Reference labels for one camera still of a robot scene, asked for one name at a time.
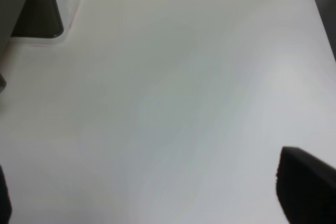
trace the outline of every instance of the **white table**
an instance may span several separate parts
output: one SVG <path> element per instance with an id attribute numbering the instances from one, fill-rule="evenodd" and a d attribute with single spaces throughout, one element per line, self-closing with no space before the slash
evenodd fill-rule
<path id="1" fill-rule="evenodd" d="M 314 0 L 83 0 L 65 43 L 2 63 L 12 224 L 287 223 L 281 148 L 336 166 Z"/>

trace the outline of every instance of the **tabletop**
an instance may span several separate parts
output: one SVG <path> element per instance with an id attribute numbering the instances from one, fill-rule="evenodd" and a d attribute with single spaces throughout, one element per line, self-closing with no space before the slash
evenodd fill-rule
<path id="1" fill-rule="evenodd" d="M 336 65 L 314 0 L 82 0 L 2 59 L 16 223 L 287 223 L 281 148 L 336 167 Z"/>

